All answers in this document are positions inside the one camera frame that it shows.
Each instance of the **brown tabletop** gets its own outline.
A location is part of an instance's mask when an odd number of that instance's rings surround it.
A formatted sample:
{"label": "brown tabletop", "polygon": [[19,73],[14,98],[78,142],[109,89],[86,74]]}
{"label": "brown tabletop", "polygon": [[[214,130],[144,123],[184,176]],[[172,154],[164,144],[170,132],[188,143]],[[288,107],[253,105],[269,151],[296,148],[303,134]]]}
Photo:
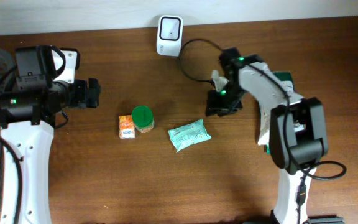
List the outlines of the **brown tabletop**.
{"label": "brown tabletop", "polygon": [[[175,58],[158,55],[157,28],[1,36],[0,48],[52,44],[81,53],[76,78],[99,79],[97,109],[66,110],[49,165],[53,223],[213,223],[268,216],[278,194],[278,168],[255,143],[259,109],[204,115],[207,83],[191,81]],[[358,17],[185,26],[183,41],[204,37],[242,55],[258,53],[272,70],[291,71],[295,88],[324,105],[329,152],[348,173],[312,181],[308,215],[337,214],[358,223]],[[186,67],[208,78],[218,52],[190,47]],[[151,107],[155,128],[118,138],[118,116]],[[175,153],[167,131],[204,119],[212,139]],[[320,175],[337,172],[322,167]]]}

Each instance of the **wood grain surface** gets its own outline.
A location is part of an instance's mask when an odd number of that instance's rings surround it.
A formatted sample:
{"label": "wood grain surface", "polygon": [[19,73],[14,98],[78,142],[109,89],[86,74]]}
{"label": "wood grain surface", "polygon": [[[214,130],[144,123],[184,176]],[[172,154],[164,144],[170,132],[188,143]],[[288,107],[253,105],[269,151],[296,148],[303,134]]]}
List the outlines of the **wood grain surface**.
{"label": "wood grain surface", "polygon": [[[259,109],[223,118],[204,115],[212,87],[182,75],[175,58],[158,55],[156,28],[0,36],[0,48],[52,44],[77,48],[77,78],[97,78],[97,109],[67,110],[55,132],[49,165],[53,223],[214,223],[268,216],[278,168],[255,143]],[[184,41],[204,37],[243,55],[258,53],[272,70],[289,70],[304,97],[324,105],[329,152],[348,173],[312,181],[308,215],[337,214],[358,223],[358,17],[186,26]],[[185,67],[208,78],[218,52],[191,46]],[[155,128],[118,138],[118,116],[151,107]],[[167,131],[204,119],[210,141],[175,153]],[[319,175],[337,172],[322,167]]]}

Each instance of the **white panel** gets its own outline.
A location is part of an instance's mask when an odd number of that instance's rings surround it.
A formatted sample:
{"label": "white panel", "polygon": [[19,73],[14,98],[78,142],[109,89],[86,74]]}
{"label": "white panel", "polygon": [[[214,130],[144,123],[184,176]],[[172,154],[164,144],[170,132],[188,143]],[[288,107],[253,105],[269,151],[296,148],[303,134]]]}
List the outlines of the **white panel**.
{"label": "white panel", "polygon": [[355,0],[0,0],[0,35],[358,15]]}

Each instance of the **green container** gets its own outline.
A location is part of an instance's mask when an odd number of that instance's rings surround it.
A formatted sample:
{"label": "green container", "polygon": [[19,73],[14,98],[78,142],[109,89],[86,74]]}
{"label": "green container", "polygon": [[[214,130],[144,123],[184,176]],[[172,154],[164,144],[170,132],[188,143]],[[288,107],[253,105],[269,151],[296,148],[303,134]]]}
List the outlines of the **green container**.
{"label": "green container", "polygon": [[137,106],[132,111],[132,120],[138,131],[146,133],[154,128],[154,117],[148,106]]}

